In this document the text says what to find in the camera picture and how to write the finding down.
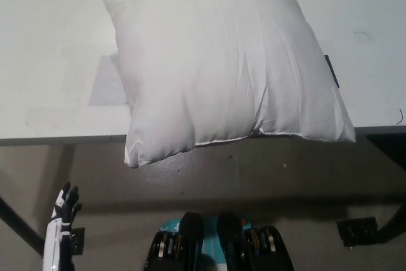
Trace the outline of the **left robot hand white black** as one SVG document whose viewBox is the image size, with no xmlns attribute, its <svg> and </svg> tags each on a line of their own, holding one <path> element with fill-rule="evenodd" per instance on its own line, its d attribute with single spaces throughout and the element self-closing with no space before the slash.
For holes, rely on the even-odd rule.
<svg viewBox="0 0 406 271">
<path fill-rule="evenodd" d="M 46 227 L 43 270 L 75 270 L 72 262 L 72 223 L 81 209 L 78 187 L 66 182 L 53 205 Z"/>
</svg>

